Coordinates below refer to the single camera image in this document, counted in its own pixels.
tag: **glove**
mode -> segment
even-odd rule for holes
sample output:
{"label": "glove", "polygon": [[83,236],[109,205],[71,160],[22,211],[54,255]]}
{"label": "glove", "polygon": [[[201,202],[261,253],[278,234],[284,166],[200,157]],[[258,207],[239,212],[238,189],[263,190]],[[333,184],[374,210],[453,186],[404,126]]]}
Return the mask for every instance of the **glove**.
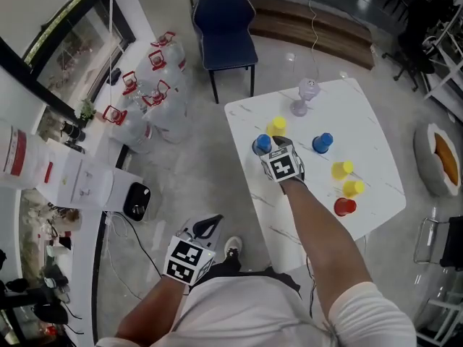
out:
{"label": "glove", "polygon": [[[294,143],[292,142],[291,139],[288,139],[287,137],[282,137],[282,136],[274,136],[272,137],[273,138],[273,141],[275,142],[275,144],[279,147],[279,148],[283,148],[283,147],[286,147],[287,145],[292,145],[293,148],[294,148]],[[296,159],[297,159],[297,163],[299,164],[299,174],[297,174],[296,176],[293,176],[293,177],[290,177],[289,180],[295,180],[295,181],[298,181],[300,182],[301,184],[303,184],[306,188],[307,188],[307,185],[305,184],[304,182],[304,178],[305,178],[305,166],[304,166],[304,162],[302,162],[302,159],[296,154]]]}

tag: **hand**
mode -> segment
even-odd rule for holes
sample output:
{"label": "hand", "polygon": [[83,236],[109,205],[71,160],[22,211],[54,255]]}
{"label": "hand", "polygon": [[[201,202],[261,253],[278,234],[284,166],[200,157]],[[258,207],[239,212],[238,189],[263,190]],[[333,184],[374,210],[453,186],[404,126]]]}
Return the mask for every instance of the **hand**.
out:
{"label": "hand", "polygon": [[[282,137],[282,136],[274,136],[273,137],[273,141],[275,142],[275,144],[278,145],[278,147],[282,148],[282,147],[286,147],[287,145],[292,145],[294,147],[294,143],[292,142],[291,139],[287,138],[287,137]],[[280,183],[280,186],[281,186],[281,189],[283,190],[283,193],[286,194],[286,192],[284,191],[284,182],[285,181],[298,181],[299,183],[303,184],[306,188],[307,188],[307,185],[305,185],[305,182],[304,182],[304,178],[305,178],[305,166],[304,166],[304,162],[302,162],[302,159],[297,155],[297,162],[298,162],[298,167],[299,167],[299,174],[296,175],[296,176],[293,176],[293,177],[290,177],[289,179],[287,180],[283,180],[281,183]]]}

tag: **yellow cup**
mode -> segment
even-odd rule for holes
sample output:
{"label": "yellow cup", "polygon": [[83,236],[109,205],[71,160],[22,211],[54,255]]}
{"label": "yellow cup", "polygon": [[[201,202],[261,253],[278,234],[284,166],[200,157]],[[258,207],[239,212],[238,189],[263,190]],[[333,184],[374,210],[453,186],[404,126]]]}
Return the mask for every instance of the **yellow cup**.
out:
{"label": "yellow cup", "polygon": [[284,136],[286,134],[286,119],[283,117],[275,117],[270,124],[267,125],[266,134],[272,136]]}
{"label": "yellow cup", "polygon": [[344,162],[335,162],[331,167],[331,175],[336,180],[345,179],[349,174],[354,171],[354,164],[350,160]]}
{"label": "yellow cup", "polygon": [[355,197],[357,194],[362,194],[365,191],[363,181],[346,181],[342,187],[342,192],[346,198]]}

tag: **orange cushion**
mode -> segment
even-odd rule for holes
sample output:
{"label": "orange cushion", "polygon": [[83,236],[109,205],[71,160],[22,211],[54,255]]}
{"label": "orange cushion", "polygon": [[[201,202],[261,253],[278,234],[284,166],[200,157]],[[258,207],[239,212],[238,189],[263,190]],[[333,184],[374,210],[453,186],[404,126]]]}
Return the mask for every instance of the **orange cushion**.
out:
{"label": "orange cushion", "polygon": [[458,185],[458,168],[454,155],[451,153],[446,141],[439,134],[436,136],[436,154],[442,160],[443,170],[454,185]]}

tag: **black window frame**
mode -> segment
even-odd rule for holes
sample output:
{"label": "black window frame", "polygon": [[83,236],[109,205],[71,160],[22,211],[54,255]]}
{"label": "black window frame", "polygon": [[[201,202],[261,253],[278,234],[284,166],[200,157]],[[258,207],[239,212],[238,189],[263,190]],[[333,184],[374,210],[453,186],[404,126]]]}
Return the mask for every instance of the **black window frame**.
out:
{"label": "black window frame", "polygon": [[[73,0],[67,2],[60,11],[56,13],[55,17],[58,17],[58,15],[61,14],[61,12],[66,9],[72,1]],[[66,19],[58,23],[47,39],[44,40],[41,47],[37,50],[37,53],[35,53],[34,57],[31,59],[30,65],[25,63],[25,57],[29,53],[30,49],[35,45],[37,40],[41,37],[43,32],[45,32],[46,28],[53,22],[53,19],[50,20],[47,25],[42,27],[41,32],[31,43],[23,58],[18,56],[0,37],[0,66],[30,92],[41,99],[53,111],[81,127],[84,127],[87,122],[77,119],[74,115],[74,109],[39,83],[38,76],[66,35],[72,31],[73,27],[97,4],[102,4],[105,10],[109,13],[109,2],[110,0],[80,0],[66,15]],[[109,23],[109,14],[108,16],[100,15],[100,18],[105,24]],[[125,50],[129,44],[135,41],[135,36],[115,0],[113,1],[113,25],[122,37],[120,46],[123,50]],[[117,55],[112,57],[112,66],[117,63],[121,55],[122,52],[119,52]],[[90,101],[95,101],[98,92],[103,87],[108,76],[109,69],[107,69],[99,81],[94,84],[94,91],[90,97]]]}

